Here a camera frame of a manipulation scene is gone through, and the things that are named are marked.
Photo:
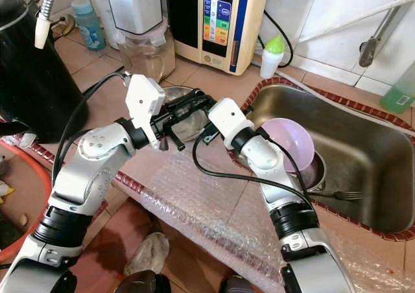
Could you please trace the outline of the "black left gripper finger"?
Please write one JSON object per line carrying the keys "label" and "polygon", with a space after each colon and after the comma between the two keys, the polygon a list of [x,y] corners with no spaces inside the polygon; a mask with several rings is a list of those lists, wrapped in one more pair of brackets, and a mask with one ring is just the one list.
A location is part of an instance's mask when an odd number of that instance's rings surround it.
{"label": "black left gripper finger", "polygon": [[184,119],[180,126],[184,129],[204,129],[209,120],[204,110],[196,110],[189,117]]}
{"label": "black left gripper finger", "polygon": [[195,110],[209,110],[215,100],[204,92],[190,92],[172,101],[174,112],[195,112]]}

